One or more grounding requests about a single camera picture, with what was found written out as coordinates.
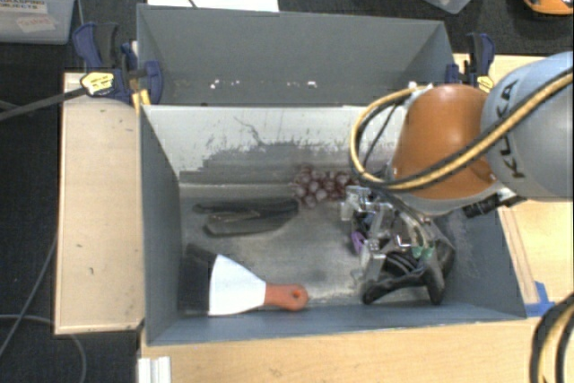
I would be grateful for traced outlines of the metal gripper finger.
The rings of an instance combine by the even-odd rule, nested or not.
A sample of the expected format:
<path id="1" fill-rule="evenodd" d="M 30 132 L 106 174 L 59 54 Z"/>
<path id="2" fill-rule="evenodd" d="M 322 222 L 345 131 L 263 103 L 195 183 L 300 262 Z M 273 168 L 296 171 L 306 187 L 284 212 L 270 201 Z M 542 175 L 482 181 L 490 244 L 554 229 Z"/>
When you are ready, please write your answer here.
<path id="1" fill-rule="evenodd" d="M 348 186 L 344 190 L 344 200 L 340 204 L 339 215 L 342 221 L 350 221 L 355 213 L 371 210 L 371 190 L 368 187 Z"/>
<path id="2" fill-rule="evenodd" d="M 387 259 L 386 244 L 379 239 L 366 239 L 361 247 L 361 282 L 364 286 L 377 283 Z"/>

